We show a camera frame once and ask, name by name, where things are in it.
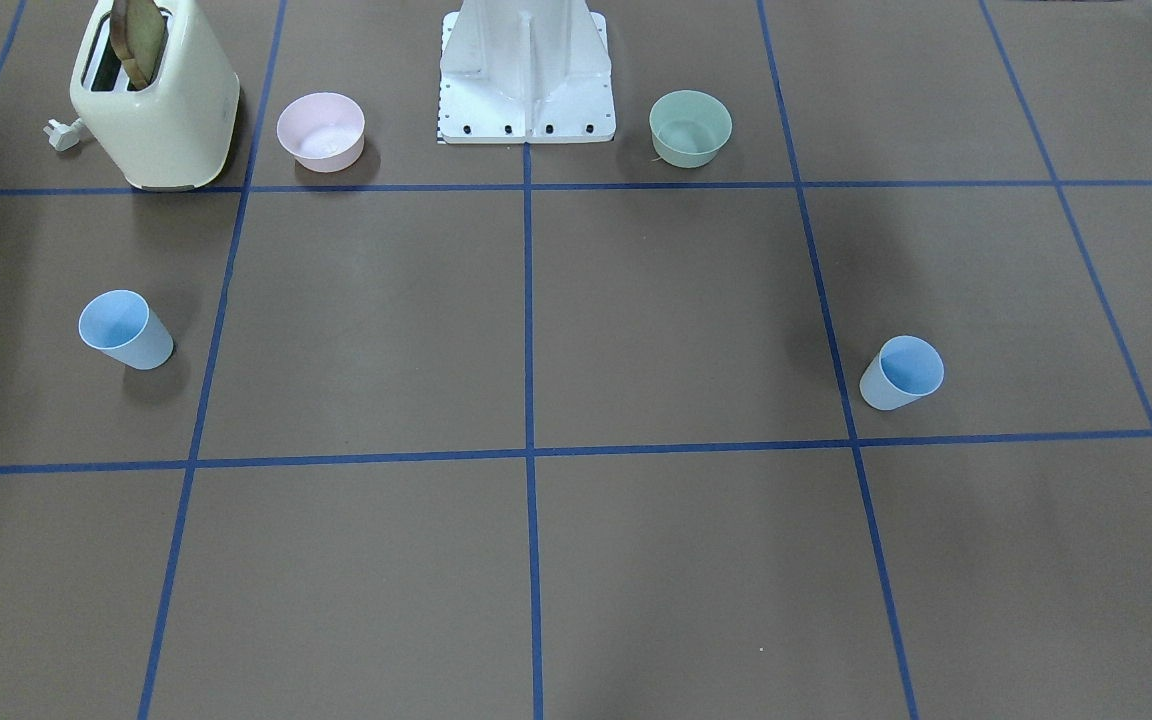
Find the blue cup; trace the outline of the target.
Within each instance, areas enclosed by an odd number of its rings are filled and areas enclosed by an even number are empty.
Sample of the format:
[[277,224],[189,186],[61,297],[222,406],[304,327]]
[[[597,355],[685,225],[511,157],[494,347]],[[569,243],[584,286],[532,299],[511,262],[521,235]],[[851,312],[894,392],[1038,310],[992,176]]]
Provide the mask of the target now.
[[901,334],[882,343],[861,376],[861,400],[890,411],[932,395],[943,382],[940,351],[922,338]]
[[175,341],[145,297],[132,290],[101,293],[81,311],[77,331],[93,350],[147,372],[170,359]]

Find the green bowl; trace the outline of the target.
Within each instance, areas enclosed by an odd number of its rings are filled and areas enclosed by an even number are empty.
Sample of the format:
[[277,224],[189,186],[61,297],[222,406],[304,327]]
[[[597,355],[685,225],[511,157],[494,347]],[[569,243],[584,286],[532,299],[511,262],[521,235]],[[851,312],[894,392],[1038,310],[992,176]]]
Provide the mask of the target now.
[[681,169],[707,165],[733,132],[730,109],[717,97],[690,88],[660,96],[647,122],[658,158]]

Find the pink bowl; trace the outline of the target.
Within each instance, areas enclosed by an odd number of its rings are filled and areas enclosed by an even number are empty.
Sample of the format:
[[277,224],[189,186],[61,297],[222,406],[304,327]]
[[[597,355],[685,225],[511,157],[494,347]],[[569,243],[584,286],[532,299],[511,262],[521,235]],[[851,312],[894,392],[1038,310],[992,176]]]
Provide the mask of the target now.
[[276,138],[301,167],[334,173],[361,159],[365,127],[364,109],[353,97],[316,92],[285,106],[276,119]]

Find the cream toaster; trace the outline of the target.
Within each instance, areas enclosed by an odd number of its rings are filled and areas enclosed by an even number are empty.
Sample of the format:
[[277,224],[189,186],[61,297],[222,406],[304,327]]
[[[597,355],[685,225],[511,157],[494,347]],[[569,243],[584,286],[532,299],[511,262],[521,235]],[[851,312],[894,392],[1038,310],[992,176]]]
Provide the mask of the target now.
[[195,190],[227,165],[241,82],[200,3],[156,5],[165,46],[154,81],[131,86],[109,41],[114,3],[99,1],[70,71],[70,103],[129,184]]

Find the toast slice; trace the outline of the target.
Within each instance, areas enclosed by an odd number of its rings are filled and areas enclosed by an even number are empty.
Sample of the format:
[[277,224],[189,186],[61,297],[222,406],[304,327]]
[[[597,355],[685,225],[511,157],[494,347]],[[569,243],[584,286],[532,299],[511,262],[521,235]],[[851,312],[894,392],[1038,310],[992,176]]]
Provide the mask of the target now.
[[156,1],[113,1],[109,45],[132,90],[150,86],[166,46],[166,17],[160,6]]

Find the white power plug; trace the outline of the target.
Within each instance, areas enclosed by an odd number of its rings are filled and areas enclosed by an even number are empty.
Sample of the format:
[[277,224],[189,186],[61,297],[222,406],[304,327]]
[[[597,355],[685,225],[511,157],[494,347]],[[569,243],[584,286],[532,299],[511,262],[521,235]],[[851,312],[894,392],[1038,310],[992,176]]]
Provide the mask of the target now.
[[82,118],[76,118],[70,123],[63,123],[59,122],[56,119],[51,119],[44,127],[44,132],[52,150],[55,152],[65,152],[76,147],[78,143],[83,141],[84,135],[86,135],[86,129],[88,126],[84,123]]

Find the white pedestal base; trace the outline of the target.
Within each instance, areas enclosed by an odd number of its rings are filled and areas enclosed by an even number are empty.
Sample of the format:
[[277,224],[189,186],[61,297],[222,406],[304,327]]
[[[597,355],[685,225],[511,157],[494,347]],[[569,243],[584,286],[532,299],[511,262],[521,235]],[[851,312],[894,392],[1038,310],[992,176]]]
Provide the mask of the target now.
[[440,50],[438,141],[616,137],[607,18],[585,1],[463,1],[440,22]]

